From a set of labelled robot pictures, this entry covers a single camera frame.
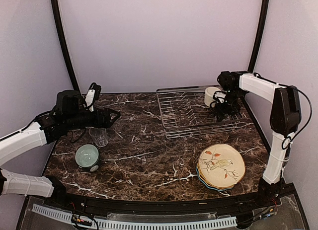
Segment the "green ceramic bowl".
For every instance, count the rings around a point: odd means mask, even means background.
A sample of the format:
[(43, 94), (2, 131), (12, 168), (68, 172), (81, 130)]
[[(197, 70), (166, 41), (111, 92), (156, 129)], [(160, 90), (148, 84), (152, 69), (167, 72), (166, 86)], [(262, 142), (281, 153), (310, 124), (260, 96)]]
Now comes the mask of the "green ceramic bowl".
[(100, 167), (99, 150), (91, 144), (83, 145), (76, 151), (75, 161), (83, 171), (95, 172)]

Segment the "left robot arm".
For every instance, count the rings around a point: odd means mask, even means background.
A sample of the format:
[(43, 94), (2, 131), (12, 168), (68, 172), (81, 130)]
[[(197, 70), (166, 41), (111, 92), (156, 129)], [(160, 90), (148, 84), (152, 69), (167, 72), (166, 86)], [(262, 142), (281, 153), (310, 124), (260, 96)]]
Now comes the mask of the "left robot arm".
[[(48, 145), (68, 132), (85, 128), (110, 128), (120, 112), (95, 109), (99, 88), (91, 87), (83, 97), (79, 91), (64, 90), (57, 94), (52, 110), (37, 115), (27, 126), (0, 140), (0, 163), (4, 165), (21, 154)], [(65, 186), (54, 176), (30, 176), (1, 168), (0, 193), (50, 198), (59, 208), (70, 204)]]

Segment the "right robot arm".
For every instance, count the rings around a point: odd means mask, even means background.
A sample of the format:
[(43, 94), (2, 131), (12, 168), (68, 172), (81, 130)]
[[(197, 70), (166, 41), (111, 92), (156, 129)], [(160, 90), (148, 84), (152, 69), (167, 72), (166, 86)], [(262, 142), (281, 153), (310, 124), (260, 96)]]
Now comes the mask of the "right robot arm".
[(219, 120), (226, 115), (239, 113), (238, 100), (247, 93), (253, 93), (271, 103), (270, 126), (273, 137), (270, 157), (262, 178), (269, 185), (278, 183), (289, 160), (291, 144), (301, 132), (298, 126), (302, 119), (299, 98), (302, 91), (295, 86), (279, 84), (258, 73), (246, 71), (221, 72), (217, 81), (225, 94), (224, 97), (213, 95)]

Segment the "cream ceramic mug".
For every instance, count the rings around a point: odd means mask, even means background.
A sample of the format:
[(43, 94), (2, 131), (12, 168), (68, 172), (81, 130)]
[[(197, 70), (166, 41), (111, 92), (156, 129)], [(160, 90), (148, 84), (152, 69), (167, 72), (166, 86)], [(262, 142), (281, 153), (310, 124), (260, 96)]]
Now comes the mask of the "cream ceramic mug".
[(204, 95), (204, 104), (208, 107), (215, 107), (215, 99), (213, 98), (215, 92), (221, 91), (218, 87), (210, 86), (205, 89), (205, 95)]

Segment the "clear drinking glass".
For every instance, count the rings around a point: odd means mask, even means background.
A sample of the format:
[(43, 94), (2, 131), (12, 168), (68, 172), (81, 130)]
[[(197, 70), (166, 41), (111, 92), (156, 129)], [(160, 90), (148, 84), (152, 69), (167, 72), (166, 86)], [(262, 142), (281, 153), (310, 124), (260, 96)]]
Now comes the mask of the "clear drinking glass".
[(105, 147), (108, 144), (107, 131), (105, 128), (90, 128), (89, 135), (97, 147)]

